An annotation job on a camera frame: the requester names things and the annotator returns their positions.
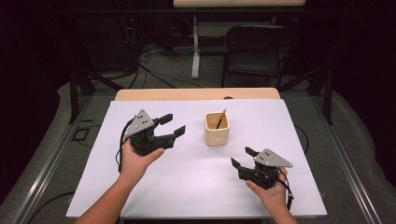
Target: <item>wooden table edge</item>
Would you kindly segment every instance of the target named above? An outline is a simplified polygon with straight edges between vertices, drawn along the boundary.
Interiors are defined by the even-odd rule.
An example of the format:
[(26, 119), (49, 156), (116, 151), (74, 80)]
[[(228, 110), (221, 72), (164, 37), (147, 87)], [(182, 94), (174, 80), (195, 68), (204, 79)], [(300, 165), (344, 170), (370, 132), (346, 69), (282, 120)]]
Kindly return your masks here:
[(115, 101), (173, 101), (173, 100), (220, 100), (233, 99), (280, 99), (275, 88), (201, 88), (201, 89), (143, 89), (120, 90)]

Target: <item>wrist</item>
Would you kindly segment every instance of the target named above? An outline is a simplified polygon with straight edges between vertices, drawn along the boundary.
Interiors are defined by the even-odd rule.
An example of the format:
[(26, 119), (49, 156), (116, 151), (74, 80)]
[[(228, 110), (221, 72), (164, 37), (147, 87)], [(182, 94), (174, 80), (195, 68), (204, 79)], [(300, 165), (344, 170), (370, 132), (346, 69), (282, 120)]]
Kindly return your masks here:
[(283, 224), (283, 223), (297, 223), (291, 212), (288, 210), (288, 208), (281, 207), (273, 212), (270, 212), (271, 217), (274, 219), (274, 221), (277, 224)]
[(136, 183), (134, 181), (131, 181), (131, 178), (124, 177), (123, 175), (120, 175), (117, 181), (115, 182), (115, 185), (119, 186), (119, 188), (127, 191), (132, 191)]

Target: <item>pencil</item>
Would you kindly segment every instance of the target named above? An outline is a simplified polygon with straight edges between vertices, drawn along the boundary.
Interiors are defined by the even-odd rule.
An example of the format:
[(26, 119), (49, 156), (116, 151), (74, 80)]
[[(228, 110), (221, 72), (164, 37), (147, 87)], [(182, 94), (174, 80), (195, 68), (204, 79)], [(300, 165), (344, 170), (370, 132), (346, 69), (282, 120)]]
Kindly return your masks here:
[(224, 110), (223, 110), (223, 112), (221, 113), (221, 116), (220, 116), (220, 119), (219, 119), (219, 122), (218, 122), (218, 126), (216, 127), (216, 129), (218, 129), (219, 128), (219, 126), (220, 126), (220, 124), (221, 124), (221, 121), (223, 120), (223, 118), (224, 118), (224, 115), (225, 115), (225, 111), (227, 110), (227, 108), (225, 108)]

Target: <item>floor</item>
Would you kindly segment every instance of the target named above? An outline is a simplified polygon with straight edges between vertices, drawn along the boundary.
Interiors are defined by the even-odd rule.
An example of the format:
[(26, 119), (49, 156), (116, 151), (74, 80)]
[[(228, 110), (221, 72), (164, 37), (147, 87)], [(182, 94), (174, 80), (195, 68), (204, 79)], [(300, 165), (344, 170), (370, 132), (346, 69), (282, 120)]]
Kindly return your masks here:
[[(222, 57), (217, 49), (203, 49), (200, 77), (197, 80), (190, 78), (192, 55), (188, 53), (189, 49), (179, 51), (182, 50), (186, 50), (187, 54), (159, 49), (149, 56), (142, 56), (142, 65), (154, 71), (155, 76), (139, 69), (137, 75), (116, 78), (114, 81), (125, 88), (131, 86), (135, 89), (169, 88), (162, 79), (176, 88), (219, 87)], [(118, 77), (119, 74), (104, 73), (104, 76)], [(96, 93), (94, 96), (80, 95), (80, 115), (73, 124), (68, 123), (71, 114), (69, 87), (66, 84), (58, 90), (61, 103), (57, 115), (19, 182), (2, 204), (1, 223), (74, 221), (64, 215), (108, 105), (116, 94), (99, 81), (93, 80), (92, 83)], [(274, 80), (265, 82), (254, 78), (230, 78), (226, 85), (254, 88), (272, 87), (275, 83)], [(307, 148), (306, 157), (329, 215), (299, 218), (299, 222), (394, 222), (396, 215), (392, 211), (396, 211), (396, 192), (374, 160), (375, 147), (364, 124), (343, 97), (335, 92), (332, 102), (333, 126), (329, 125), (322, 116), (322, 98), (306, 94), (308, 84), (305, 81), (291, 91), (282, 92), (281, 98), (285, 100), (294, 124), (299, 127), (296, 132), (303, 148)], [(87, 135), (81, 135), (81, 130), (88, 132)], [(272, 220), (259, 222), (273, 223)]]

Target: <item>gray carpet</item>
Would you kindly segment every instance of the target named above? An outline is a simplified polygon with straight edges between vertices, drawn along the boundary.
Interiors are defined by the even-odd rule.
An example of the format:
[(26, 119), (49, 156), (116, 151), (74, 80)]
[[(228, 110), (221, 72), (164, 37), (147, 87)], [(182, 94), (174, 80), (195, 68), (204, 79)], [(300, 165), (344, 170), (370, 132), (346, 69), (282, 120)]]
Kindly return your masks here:
[[(142, 63), (147, 68), (184, 81), (178, 81), (169, 77), (158, 75), (167, 82), (172, 83), (177, 88), (198, 88), (195, 83), (203, 88), (218, 87), (220, 83), (222, 58), (216, 49), (203, 48), (201, 59), (201, 73), (198, 80), (191, 80), (191, 54), (180, 55), (166, 51), (156, 51), (150, 57), (142, 58), (148, 63)], [(128, 87), (134, 75), (115, 80), (123, 87)], [(262, 81), (254, 78), (227, 79), (227, 87), (258, 87), (274, 86), (275, 81)], [(29, 190), (34, 185), (37, 177), (42, 172), (47, 159), (51, 156), (55, 148), (62, 145), (60, 142), (65, 136), (67, 129), (73, 132), (67, 135), (65, 144), (62, 145), (62, 154), (58, 155), (59, 160), (49, 182), (43, 187), (42, 194), (37, 196), (36, 203), (32, 205), (28, 215), (32, 215), (39, 206), (48, 202), (49, 199), (76, 190), (78, 181), (81, 178), (85, 163), (89, 157), (91, 146), (94, 144), (96, 135), (100, 129), (109, 102), (114, 99), (115, 92), (104, 84), (94, 81), (97, 93), (92, 97), (80, 97), (81, 102), (88, 102), (85, 110), (82, 111), (75, 126), (68, 125), (70, 118), (70, 103), (68, 86), (59, 89), (62, 101), (46, 137), (36, 154), (29, 163), (26, 171), (21, 176), (20, 181), (6, 198), (0, 208), (0, 223), (12, 223), (12, 220), (20, 220), (16, 216), (25, 214), (21, 212), (21, 206), (26, 202)], [(308, 97), (303, 91), (307, 83), (302, 83), (295, 88), (295, 91), (282, 93), (281, 97), (290, 111), (292, 120), (296, 126), (306, 132), (309, 139), (309, 149), (306, 153), (309, 165), (312, 169), (318, 187), (323, 194), (328, 214), (326, 217), (299, 218), (300, 223), (367, 223), (367, 219), (361, 210), (356, 193), (352, 190), (350, 182), (346, 178), (345, 170), (341, 166), (337, 156), (337, 148), (332, 137), (322, 121), (322, 115), (316, 109), (315, 99)], [(147, 74), (139, 69), (139, 74), (132, 85), (132, 88), (169, 88), (167, 84), (158, 78)], [(361, 123), (359, 117), (349, 107), (347, 102), (334, 93), (333, 98), (333, 128), (339, 137), (344, 150), (350, 158), (353, 167), (358, 174), (361, 183), (367, 189), (371, 202), (378, 213), (382, 223), (393, 223), (396, 216), (392, 211), (396, 211), (395, 188), (391, 186), (382, 174), (381, 169), (374, 160), (374, 145), (370, 134)], [(303, 148), (307, 142), (301, 130), (296, 129), (299, 134)], [(72, 138), (84, 140), (72, 141)], [(72, 223), (73, 220), (66, 218), (65, 213), (68, 208), (66, 202), (72, 195), (61, 197), (46, 206), (37, 213), (32, 223)], [(194, 223), (209, 223), (210, 221), (195, 221)]]

